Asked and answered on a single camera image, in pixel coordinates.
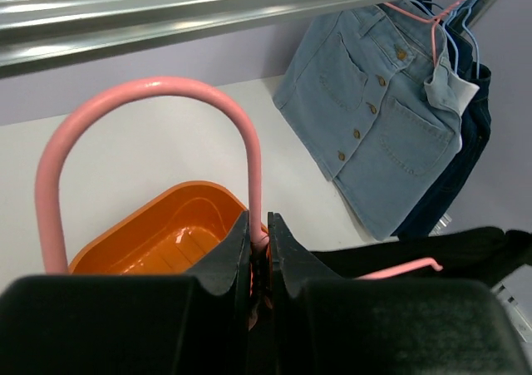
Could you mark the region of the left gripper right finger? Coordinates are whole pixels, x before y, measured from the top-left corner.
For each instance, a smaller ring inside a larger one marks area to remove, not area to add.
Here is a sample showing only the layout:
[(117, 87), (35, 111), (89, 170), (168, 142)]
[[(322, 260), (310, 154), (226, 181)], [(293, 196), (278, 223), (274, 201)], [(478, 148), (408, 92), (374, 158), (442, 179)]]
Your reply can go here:
[(465, 279), (351, 280), (268, 217), (279, 374), (528, 374), (503, 306)]

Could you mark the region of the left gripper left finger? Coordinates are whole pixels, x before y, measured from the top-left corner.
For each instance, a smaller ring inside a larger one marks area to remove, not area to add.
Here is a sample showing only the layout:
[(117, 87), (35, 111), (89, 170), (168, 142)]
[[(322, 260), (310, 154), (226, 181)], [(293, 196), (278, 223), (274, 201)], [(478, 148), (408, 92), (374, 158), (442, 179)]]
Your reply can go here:
[(38, 275), (1, 296), (4, 374), (243, 374), (249, 220), (178, 275)]

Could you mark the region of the pink hanger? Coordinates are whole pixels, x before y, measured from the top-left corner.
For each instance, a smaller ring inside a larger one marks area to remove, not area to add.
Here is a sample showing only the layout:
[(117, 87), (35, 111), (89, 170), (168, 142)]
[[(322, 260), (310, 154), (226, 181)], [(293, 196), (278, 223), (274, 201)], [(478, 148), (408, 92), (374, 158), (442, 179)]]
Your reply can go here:
[(402, 9), (392, 3), (385, 2), (385, 5), (407, 17), (410, 17), (418, 22), (422, 22), (425, 24), (431, 25), (431, 53), (432, 53), (432, 60), (433, 65), (436, 66), (438, 61), (438, 55), (437, 55), (437, 46), (436, 46), (436, 27), (440, 24), (440, 21), (444, 18), (450, 15), (453, 11), (455, 11), (462, 3), (468, 2), (471, 0), (457, 0), (456, 2), (452, 3), (450, 6), (444, 8), (442, 11), (440, 11), (437, 15), (434, 15), (430, 18), (424, 18), (419, 17), (411, 12), (408, 12), (405, 9)]
[(263, 302), (273, 307), (268, 221), (262, 223), (262, 160), (259, 138), (244, 110), (222, 91), (200, 81), (155, 77), (130, 81), (102, 92), (72, 112), (56, 129), (43, 151), (34, 189), (37, 227), (45, 270), (71, 274), (64, 240), (59, 187), (68, 154), (82, 134), (115, 109), (151, 97), (177, 96), (201, 101), (223, 112), (244, 142), (248, 168), (249, 205), (228, 235), (206, 256), (180, 274), (135, 275), (136, 291), (150, 292), (157, 276), (187, 283), (203, 301), (194, 308), (183, 302), (181, 324), (211, 329), (235, 323), (249, 330)]

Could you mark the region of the black skirt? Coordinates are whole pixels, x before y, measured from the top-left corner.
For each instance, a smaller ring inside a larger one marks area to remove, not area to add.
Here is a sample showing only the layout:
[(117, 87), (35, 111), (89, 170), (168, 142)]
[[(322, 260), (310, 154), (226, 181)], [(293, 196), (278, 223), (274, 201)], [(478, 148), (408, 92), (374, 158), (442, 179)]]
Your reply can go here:
[(519, 267), (531, 264), (531, 233), (482, 227), (434, 237), (314, 251), (344, 278), (357, 278), (416, 259), (433, 258), (441, 271), (420, 269), (411, 278), (471, 279), (492, 288)]

